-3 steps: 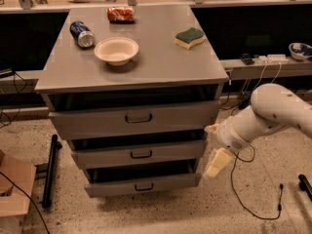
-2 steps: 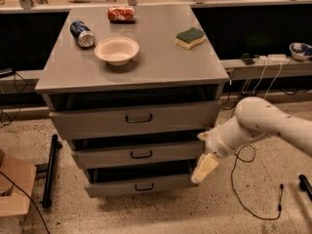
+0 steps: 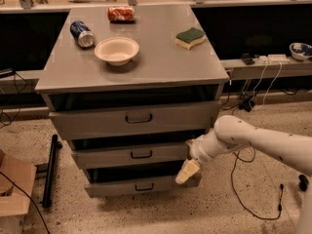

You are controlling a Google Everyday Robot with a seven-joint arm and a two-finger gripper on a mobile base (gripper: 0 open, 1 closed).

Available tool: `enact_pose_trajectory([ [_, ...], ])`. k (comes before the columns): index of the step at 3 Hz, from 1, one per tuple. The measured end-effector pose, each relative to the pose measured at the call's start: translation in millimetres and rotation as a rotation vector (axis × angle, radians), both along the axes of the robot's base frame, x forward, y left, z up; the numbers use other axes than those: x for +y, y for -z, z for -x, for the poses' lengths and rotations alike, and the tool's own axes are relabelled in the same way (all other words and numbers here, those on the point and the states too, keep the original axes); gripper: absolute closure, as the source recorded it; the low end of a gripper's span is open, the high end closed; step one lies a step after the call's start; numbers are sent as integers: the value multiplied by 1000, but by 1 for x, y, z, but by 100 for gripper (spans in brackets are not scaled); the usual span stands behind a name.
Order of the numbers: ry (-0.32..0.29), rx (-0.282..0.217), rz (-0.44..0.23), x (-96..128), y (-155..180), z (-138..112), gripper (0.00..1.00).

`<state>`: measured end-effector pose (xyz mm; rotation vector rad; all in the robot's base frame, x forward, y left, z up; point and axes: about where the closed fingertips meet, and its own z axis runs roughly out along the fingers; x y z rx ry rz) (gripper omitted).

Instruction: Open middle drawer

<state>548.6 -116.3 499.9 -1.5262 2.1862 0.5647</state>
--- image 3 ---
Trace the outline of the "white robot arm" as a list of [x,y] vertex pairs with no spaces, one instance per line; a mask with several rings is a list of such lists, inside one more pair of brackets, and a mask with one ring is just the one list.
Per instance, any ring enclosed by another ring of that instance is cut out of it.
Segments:
[[194,176],[205,162],[221,154],[232,153],[250,146],[312,177],[312,137],[266,130],[252,126],[232,115],[219,117],[214,127],[205,135],[190,139],[190,159],[186,159],[175,182],[184,184]]

